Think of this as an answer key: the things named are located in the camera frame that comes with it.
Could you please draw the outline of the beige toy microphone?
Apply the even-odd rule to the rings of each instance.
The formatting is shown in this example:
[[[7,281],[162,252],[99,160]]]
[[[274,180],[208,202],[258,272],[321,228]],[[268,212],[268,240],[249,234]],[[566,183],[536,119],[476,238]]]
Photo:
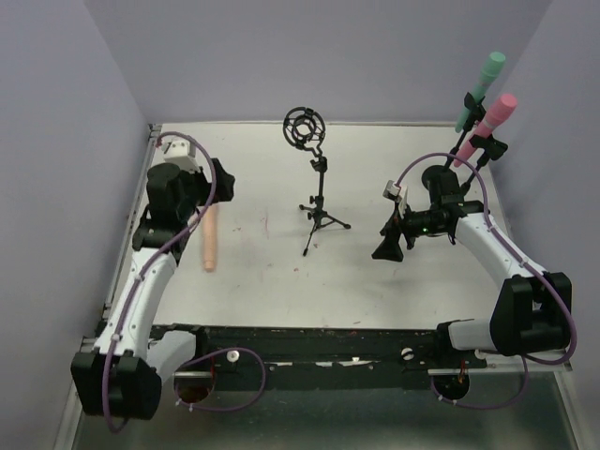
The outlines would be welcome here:
[[[202,221],[202,268],[207,273],[217,269],[218,263],[218,205],[211,205]]]

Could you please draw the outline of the black tripod shock-mount stand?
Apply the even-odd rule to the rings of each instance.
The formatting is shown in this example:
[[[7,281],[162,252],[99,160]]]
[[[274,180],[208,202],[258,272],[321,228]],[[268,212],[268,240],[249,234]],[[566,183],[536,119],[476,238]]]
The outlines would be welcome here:
[[[309,152],[312,155],[310,165],[319,175],[318,192],[309,197],[309,205],[299,204],[298,209],[307,213],[307,219],[313,222],[302,256],[306,257],[315,232],[332,224],[340,225],[350,230],[352,225],[331,216],[324,209],[324,180],[328,171],[328,160],[323,154],[322,145],[326,136],[326,126],[323,117],[309,107],[294,107],[290,109],[282,122],[282,132],[285,141],[294,149]]]

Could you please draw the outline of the black round-base clamp stand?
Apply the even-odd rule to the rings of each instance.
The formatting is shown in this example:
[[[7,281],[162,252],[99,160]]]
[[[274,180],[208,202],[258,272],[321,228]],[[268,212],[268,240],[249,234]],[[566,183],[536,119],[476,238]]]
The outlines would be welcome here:
[[[466,195],[469,192],[472,181],[475,179],[475,176],[479,174],[479,171],[491,160],[496,161],[500,159],[508,149],[508,145],[505,142],[496,140],[492,135],[488,136],[487,138],[475,136],[473,139],[474,146],[477,149],[482,149],[483,153],[479,159],[477,159],[475,173],[472,173],[460,186],[463,195]]]

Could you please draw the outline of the pink toy microphone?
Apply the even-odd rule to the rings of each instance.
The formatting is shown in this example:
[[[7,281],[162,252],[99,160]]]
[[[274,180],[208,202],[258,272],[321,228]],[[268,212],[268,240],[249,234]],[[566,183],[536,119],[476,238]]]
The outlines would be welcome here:
[[[457,151],[457,159],[454,165],[460,166],[464,161],[467,161],[478,150],[474,146],[474,137],[479,136],[487,138],[503,124],[515,111],[518,105],[518,100],[512,94],[502,94],[499,96],[486,110],[484,117],[477,122],[473,128],[469,138],[465,141]]]

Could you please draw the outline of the mint green toy microphone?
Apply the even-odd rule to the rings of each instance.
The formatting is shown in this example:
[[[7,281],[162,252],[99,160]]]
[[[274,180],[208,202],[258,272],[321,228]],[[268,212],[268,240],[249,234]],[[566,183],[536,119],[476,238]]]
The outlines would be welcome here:
[[[489,87],[498,79],[503,70],[505,60],[506,57],[502,52],[495,51],[488,55],[484,65],[480,69],[474,88],[468,91],[475,102],[481,101],[487,94]],[[455,132],[460,132],[463,129],[469,114],[470,110],[464,105],[463,101],[462,110],[456,121]]]

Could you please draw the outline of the black round-base clip mic stand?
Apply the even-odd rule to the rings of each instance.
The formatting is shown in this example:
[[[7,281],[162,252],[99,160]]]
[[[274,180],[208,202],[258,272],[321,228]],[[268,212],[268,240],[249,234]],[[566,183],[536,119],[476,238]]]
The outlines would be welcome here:
[[[467,93],[463,99],[463,106],[467,110],[466,119],[463,121],[462,127],[459,129],[461,132],[457,143],[449,151],[450,155],[455,155],[458,149],[465,141],[467,135],[472,131],[473,126],[479,122],[485,115],[486,110],[482,106],[484,97],[476,99],[471,93]],[[440,173],[447,172],[451,166],[451,158],[448,157],[443,165],[432,165],[425,169],[421,175],[421,182],[425,189],[428,189],[429,181]]]

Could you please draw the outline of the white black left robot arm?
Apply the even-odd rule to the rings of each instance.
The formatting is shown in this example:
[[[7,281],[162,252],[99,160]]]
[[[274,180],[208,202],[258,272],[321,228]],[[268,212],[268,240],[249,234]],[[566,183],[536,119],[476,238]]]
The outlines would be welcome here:
[[[70,366],[83,411],[91,416],[151,419],[162,386],[196,353],[187,331],[150,335],[162,296],[191,235],[189,222],[207,204],[233,199],[235,178],[220,161],[186,171],[172,162],[147,173],[145,206],[132,236],[126,285],[91,352],[77,352]]]

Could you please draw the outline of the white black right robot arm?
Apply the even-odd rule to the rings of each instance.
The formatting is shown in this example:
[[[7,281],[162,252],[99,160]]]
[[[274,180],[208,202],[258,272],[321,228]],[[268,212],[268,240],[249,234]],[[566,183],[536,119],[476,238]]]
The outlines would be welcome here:
[[[372,259],[400,263],[417,238],[445,234],[471,252],[500,293],[490,318],[440,324],[440,348],[504,356],[565,349],[571,342],[565,316],[572,300],[570,279],[529,260],[498,227],[485,202],[465,200],[454,172],[440,166],[434,171],[427,180],[430,207],[423,211],[407,204],[407,190],[387,182],[383,196],[394,207]]]

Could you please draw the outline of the black robot base mounting bar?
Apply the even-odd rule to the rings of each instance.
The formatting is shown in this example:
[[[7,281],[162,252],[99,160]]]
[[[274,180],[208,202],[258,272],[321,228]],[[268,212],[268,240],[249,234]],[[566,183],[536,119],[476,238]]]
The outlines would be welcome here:
[[[484,369],[472,351],[440,345],[433,330],[155,325],[150,337],[188,332],[196,351],[177,371],[184,386],[249,392],[428,388],[435,373]]]

